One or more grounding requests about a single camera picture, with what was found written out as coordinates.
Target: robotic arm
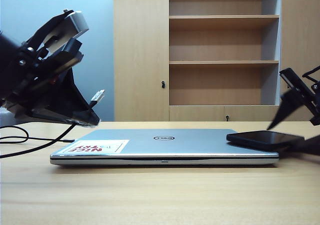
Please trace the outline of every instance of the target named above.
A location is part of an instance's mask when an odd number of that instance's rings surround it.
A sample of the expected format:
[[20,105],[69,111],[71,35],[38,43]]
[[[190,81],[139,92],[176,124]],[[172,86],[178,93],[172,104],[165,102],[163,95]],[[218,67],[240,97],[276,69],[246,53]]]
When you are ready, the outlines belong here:
[[[310,74],[318,70],[320,70],[320,66],[302,75],[303,78],[314,82],[311,86],[313,91],[306,86],[291,68],[280,71],[280,76],[288,84],[290,90],[281,96],[282,102],[268,130],[275,127],[303,105],[313,114],[310,122],[314,126],[320,124],[320,81],[310,77]],[[320,135],[292,146],[289,151],[320,155]]]
[[64,10],[21,45],[0,31],[0,106],[28,122],[98,125],[92,107],[104,90],[88,104],[72,72],[83,58],[76,38],[87,30],[80,11]]

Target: usb connector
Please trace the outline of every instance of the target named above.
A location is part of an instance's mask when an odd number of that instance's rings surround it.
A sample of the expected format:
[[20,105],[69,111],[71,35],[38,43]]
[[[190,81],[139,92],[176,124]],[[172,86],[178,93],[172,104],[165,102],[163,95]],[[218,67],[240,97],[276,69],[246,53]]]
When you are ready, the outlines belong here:
[[89,104],[90,108],[93,108],[100,100],[105,96],[105,90],[98,91],[92,98]]

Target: screw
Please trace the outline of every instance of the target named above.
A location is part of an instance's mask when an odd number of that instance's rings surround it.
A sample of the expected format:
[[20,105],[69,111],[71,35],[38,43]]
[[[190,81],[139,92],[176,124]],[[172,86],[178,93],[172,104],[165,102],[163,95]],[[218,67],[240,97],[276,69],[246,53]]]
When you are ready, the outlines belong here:
[[26,61],[25,61],[25,60],[20,60],[20,61],[19,61],[19,65],[20,65],[20,66],[26,65]]

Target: red and white sticker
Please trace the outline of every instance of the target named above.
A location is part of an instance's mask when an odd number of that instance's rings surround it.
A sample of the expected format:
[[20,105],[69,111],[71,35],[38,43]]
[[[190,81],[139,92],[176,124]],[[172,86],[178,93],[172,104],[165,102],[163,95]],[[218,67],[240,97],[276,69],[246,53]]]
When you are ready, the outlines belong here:
[[57,154],[118,154],[129,140],[80,140]]

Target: bookshelf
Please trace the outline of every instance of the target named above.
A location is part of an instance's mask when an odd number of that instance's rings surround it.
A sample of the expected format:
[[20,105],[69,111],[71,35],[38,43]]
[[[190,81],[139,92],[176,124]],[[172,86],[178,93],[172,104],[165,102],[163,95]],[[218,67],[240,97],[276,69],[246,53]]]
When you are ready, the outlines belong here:
[[169,0],[170,120],[266,120],[279,104],[280,18],[280,0]]

